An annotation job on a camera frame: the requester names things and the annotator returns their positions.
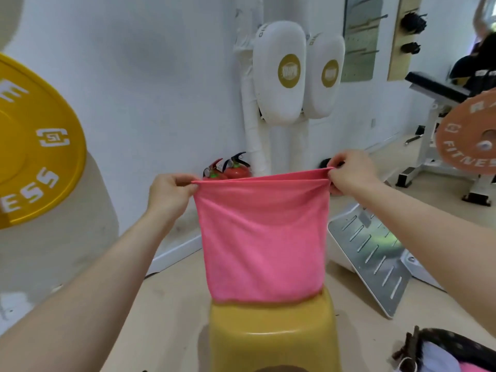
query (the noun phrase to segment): yellow weight plate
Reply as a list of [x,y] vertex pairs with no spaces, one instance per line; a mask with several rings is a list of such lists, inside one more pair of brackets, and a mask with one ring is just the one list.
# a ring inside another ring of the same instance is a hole
[[86,143],[60,94],[0,53],[0,229],[57,206],[81,178]]

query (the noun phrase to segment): pegboard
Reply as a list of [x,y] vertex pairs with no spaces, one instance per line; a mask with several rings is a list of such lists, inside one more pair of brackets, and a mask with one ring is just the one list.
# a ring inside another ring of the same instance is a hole
[[396,17],[396,27],[394,30],[393,48],[391,51],[391,61],[389,62],[388,81],[402,81],[410,69],[411,53],[403,53],[403,44],[414,42],[418,35],[409,34],[401,27],[401,20],[410,12],[418,12],[422,0],[400,0],[398,15]]
[[383,0],[346,0],[343,35],[346,54],[343,82],[370,81],[374,76]]

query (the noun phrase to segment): red fire extinguisher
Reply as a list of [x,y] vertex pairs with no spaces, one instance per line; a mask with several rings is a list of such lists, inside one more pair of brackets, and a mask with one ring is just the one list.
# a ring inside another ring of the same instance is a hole
[[251,177],[250,165],[240,159],[242,154],[246,151],[236,154],[224,163],[222,172],[228,179],[242,179],[244,177]]
[[203,180],[226,180],[227,176],[224,175],[218,168],[217,164],[222,158],[217,159],[214,163],[205,168],[203,171]]

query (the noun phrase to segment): orange weight plate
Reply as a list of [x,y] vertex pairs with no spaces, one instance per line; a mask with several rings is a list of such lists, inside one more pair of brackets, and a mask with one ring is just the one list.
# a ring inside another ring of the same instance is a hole
[[444,162],[479,175],[496,175],[496,92],[468,99],[453,109],[436,132]]
[[64,200],[81,178],[79,121],[48,83],[0,54],[0,229]]

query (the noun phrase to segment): white punching mitt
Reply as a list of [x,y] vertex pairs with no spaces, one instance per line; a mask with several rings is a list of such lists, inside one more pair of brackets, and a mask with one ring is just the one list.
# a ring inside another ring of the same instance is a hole
[[331,114],[341,83],[344,51],[342,36],[319,33],[309,39],[303,101],[307,118],[326,118]]
[[294,123],[305,92],[305,33],[299,24],[262,25],[253,43],[253,84],[258,107],[271,125]]

